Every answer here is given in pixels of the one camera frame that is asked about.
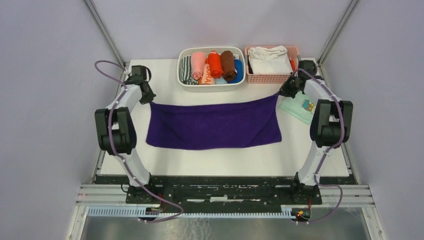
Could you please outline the pink towel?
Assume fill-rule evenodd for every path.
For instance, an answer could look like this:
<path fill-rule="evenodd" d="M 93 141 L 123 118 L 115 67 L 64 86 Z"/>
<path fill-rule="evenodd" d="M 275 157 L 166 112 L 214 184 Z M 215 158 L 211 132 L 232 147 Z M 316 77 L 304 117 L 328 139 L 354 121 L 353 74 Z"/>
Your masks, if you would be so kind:
<path fill-rule="evenodd" d="M 206 64 L 206 55 L 204 52 L 197 51 L 191 54 L 190 65 L 191 65 L 191 77 L 198 81 L 203 74 L 203 70 Z"/>

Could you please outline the purple towel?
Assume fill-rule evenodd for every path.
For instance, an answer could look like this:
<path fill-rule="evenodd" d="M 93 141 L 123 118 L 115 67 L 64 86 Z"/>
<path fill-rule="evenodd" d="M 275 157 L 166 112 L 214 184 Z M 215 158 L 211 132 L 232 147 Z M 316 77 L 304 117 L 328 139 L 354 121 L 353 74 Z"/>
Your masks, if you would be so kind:
<path fill-rule="evenodd" d="M 250 148 L 282 141 L 277 95 L 210 105 L 150 104 L 146 143 L 177 150 Z"/>

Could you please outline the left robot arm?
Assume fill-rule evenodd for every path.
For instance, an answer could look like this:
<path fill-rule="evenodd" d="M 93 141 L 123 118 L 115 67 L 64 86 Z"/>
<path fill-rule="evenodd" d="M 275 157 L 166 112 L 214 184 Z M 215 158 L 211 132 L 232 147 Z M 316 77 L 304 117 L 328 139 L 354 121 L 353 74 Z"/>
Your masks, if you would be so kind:
<path fill-rule="evenodd" d="M 99 72 L 118 82 L 120 90 L 107 107 L 94 113 L 98 145 L 120 163 L 131 186 L 141 186 L 138 197 L 150 204 L 156 200 L 158 191 L 148 184 L 151 174 L 137 153 L 138 139 L 131 112 L 137 104 L 149 104 L 156 97 L 149 85 L 151 70 L 144 65 L 133 65 L 123 70 L 126 80 Z"/>

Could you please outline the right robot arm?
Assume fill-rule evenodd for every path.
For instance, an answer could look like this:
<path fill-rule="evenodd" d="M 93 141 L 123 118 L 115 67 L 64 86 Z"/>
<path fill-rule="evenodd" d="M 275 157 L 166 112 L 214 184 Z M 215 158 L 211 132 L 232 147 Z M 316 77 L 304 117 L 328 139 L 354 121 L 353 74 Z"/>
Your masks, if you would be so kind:
<path fill-rule="evenodd" d="M 300 60 L 278 93 L 286 100 L 308 96 L 314 104 L 309 128 L 311 147 L 296 175 L 301 185 L 318 185 L 326 158 L 350 137 L 353 103 L 330 90 L 312 60 Z"/>

